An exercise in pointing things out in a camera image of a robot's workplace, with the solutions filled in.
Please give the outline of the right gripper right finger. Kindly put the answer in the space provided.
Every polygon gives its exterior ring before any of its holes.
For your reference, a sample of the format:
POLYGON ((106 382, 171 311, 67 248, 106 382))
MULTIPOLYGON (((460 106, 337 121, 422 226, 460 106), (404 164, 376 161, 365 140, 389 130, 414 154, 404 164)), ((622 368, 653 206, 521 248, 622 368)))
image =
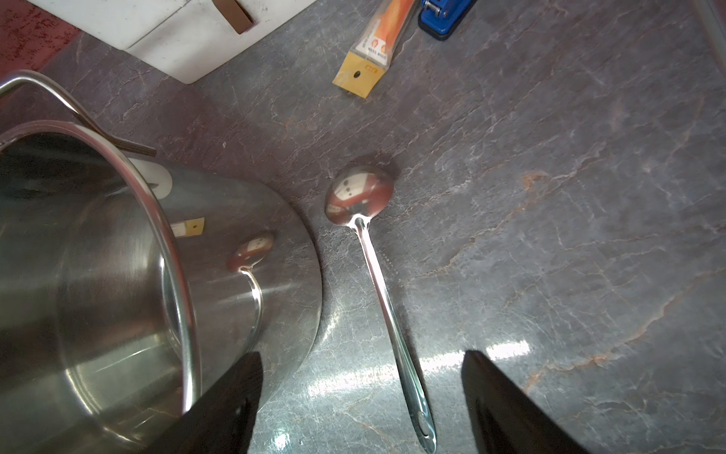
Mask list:
POLYGON ((461 379, 478 452, 586 452, 482 352, 465 352, 461 379))

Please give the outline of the stainless steel pot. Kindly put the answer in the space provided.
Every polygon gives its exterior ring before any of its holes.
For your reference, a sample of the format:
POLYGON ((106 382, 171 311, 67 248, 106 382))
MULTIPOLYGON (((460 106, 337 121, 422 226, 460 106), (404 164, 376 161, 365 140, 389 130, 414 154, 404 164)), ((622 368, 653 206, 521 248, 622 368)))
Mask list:
POLYGON ((1 449, 141 453, 242 356, 262 406, 311 350, 321 269, 306 226, 254 181, 166 164, 74 121, 1 136, 1 449))

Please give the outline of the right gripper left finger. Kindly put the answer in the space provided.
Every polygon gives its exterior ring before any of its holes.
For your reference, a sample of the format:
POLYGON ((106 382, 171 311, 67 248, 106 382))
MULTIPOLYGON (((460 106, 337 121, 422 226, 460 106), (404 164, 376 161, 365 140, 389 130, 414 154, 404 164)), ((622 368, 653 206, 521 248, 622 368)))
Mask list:
POLYGON ((246 453, 264 381, 261 355, 242 356, 146 453, 246 453))

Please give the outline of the long steel ladle spoon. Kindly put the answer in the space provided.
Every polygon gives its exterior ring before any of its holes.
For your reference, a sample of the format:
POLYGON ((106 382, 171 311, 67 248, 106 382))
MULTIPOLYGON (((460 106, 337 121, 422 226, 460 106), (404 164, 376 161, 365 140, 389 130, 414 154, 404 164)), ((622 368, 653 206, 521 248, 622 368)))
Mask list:
POLYGON ((423 450, 435 453, 438 437, 427 394, 391 304, 391 295, 370 236, 372 220, 389 205, 393 192, 393 178, 385 170, 375 166, 354 166, 332 181, 326 193, 324 213, 329 221, 348 227, 357 235, 391 340, 411 425, 423 450))

